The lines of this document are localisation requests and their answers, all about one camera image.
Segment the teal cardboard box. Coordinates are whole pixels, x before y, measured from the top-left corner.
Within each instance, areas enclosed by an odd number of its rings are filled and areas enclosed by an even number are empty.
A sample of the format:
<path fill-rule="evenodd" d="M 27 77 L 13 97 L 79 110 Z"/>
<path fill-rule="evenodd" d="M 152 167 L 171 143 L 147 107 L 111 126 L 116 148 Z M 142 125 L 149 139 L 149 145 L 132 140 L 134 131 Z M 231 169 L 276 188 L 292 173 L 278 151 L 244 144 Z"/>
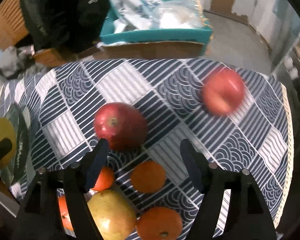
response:
<path fill-rule="evenodd" d="M 130 30 L 122 33 L 114 33 L 115 20 L 117 20 L 117 16 L 113 9 L 110 9 L 100 33 L 100 39 L 105 44 L 190 41 L 207 45 L 213 35 L 213 30 L 209 20 L 207 20 L 208 25 L 200 29 L 159 29 L 155 26 L 154 19 L 151 29 Z"/>

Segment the small yellow mango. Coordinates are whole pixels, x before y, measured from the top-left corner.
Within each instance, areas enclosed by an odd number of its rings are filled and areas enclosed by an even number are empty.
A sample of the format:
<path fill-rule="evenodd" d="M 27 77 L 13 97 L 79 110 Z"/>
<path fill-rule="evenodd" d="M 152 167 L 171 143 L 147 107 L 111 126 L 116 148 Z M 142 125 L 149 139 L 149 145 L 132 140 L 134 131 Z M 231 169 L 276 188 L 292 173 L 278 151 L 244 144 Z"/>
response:
<path fill-rule="evenodd" d="M 5 138 L 11 141 L 12 148 L 0 160 L 0 169 L 5 168 L 10 163 L 17 150 L 17 136 L 12 123 L 7 118 L 0 118 L 0 142 Z"/>

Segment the white printed plastic bag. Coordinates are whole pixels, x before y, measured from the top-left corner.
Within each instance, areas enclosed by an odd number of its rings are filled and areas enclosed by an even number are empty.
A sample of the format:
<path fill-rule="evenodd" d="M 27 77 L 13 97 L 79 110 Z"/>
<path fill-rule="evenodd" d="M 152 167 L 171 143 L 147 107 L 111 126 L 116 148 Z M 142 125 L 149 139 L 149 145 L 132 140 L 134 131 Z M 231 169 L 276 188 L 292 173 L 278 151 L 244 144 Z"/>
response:
<path fill-rule="evenodd" d="M 153 10 L 162 0 L 109 0 L 117 20 L 114 33 L 130 30 L 148 30 L 154 23 Z"/>

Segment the dark red apple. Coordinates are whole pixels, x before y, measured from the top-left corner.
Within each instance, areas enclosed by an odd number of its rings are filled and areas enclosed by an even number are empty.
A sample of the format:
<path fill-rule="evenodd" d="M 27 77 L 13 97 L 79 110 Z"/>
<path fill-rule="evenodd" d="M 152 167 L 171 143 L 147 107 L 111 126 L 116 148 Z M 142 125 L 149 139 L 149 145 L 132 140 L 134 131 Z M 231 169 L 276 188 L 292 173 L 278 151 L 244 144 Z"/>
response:
<path fill-rule="evenodd" d="M 204 81 L 202 102 L 214 115 L 234 113 L 242 104 L 245 85 L 240 75 L 232 69 L 217 69 Z"/>

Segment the grey clothes pile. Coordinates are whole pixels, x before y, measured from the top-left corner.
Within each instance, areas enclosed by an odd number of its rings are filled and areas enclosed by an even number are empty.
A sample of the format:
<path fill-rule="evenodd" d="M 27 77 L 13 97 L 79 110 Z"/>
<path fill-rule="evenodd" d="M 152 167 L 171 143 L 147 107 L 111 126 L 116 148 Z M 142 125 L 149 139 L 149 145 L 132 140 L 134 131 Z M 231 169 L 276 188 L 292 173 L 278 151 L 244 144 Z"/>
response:
<path fill-rule="evenodd" d="M 26 77 L 38 72 L 34 55 L 34 45 L 8 47 L 0 58 L 0 74 L 6 79 Z"/>

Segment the small orange tangerine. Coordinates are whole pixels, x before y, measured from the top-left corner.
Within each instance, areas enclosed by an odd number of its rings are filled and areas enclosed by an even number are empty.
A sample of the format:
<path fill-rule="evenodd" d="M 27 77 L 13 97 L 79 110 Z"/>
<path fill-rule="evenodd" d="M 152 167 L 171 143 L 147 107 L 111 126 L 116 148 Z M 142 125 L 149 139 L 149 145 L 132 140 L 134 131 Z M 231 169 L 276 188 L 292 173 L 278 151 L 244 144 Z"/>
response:
<path fill-rule="evenodd" d="M 106 190 L 112 186 L 114 180 L 115 180 L 114 171 L 108 166 L 103 166 L 97 178 L 95 186 L 92 188 L 92 190 L 94 191 Z"/>

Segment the clear plastic bag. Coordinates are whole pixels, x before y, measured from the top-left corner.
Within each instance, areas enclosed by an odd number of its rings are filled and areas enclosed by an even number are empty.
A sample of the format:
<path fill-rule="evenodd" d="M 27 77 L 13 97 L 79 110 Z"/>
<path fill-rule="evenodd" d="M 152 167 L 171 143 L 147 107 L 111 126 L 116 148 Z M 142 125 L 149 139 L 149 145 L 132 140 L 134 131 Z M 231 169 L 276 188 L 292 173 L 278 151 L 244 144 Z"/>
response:
<path fill-rule="evenodd" d="M 155 26 L 159 29 L 200 29 L 207 26 L 198 0 L 169 0 L 153 11 Z"/>

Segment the green glass fruit bowl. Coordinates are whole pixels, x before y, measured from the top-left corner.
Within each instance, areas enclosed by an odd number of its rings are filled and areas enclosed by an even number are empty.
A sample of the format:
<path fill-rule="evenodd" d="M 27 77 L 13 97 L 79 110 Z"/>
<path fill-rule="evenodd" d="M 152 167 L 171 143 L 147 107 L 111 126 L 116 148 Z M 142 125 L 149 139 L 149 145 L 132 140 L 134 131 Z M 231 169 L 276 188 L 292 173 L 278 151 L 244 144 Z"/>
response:
<path fill-rule="evenodd" d="M 6 115 L 2 118 L 10 120 L 17 136 L 17 150 L 14 157 L 5 168 L 0 169 L 2 181 L 7 187 L 10 187 L 24 175 L 30 145 L 29 134 L 23 113 L 17 104 L 11 104 Z"/>

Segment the large green mango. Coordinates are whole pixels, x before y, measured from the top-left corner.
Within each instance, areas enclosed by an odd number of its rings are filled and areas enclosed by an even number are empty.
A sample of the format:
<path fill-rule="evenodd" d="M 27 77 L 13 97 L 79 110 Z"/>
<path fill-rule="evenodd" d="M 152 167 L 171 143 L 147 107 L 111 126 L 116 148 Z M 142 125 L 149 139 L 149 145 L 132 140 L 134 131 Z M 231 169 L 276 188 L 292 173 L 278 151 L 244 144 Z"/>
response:
<path fill-rule="evenodd" d="M 135 230 L 135 210 L 116 191 L 95 193 L 88 201 L 88 207 L 103 239 L 126 239 Z"/>

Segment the wooden louvered cabinet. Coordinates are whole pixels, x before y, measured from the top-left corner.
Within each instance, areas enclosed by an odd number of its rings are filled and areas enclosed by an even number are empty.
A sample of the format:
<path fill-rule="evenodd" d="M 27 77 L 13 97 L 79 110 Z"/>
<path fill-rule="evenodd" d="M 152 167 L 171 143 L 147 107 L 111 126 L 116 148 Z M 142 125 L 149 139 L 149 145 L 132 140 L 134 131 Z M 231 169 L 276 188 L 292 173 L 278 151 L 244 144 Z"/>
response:
<path fill-rule="evenodd" d="M 28 34 L 20 0 L 3 0 L 0 3 L 0 49 L 16 45 Z"/>

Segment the large orange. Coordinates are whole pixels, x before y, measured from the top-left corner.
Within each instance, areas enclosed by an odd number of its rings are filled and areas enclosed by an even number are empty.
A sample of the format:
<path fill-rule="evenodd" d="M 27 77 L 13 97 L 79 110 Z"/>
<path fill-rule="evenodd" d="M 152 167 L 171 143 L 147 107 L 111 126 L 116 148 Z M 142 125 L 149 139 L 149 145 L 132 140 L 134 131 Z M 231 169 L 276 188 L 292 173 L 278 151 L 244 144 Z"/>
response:
<path fill-rule="evenodd" d="M 168 207 L 153 207 L 143 213 L 136 223 L 141 239 L 177 239 L 182 230 L 181 216 Z"/>

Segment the brown cardboard box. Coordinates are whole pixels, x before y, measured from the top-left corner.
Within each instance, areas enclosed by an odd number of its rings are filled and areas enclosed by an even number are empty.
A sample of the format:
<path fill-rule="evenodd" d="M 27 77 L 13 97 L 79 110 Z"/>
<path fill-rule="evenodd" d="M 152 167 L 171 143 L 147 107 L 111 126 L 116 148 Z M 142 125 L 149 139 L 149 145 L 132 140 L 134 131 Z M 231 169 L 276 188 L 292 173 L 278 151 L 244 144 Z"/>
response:
<path fill-rule="evenodd" d="M 207 45 L 190 41 L 104 44 L 102 42 L 78 54 L 79 59 L 187 59 L 203 56 Z"/>

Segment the black hanging coat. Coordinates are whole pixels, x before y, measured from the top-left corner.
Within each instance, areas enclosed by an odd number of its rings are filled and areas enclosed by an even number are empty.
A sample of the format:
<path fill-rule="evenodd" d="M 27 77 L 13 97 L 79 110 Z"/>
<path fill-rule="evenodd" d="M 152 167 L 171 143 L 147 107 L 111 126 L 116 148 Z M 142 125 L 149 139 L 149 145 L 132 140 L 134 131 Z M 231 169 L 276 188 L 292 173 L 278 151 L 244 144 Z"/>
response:
<path fill-rule="evenodd" d="M 35 50 L 80 53 L 99 39 L 109 0 L 20 0 Z"/>

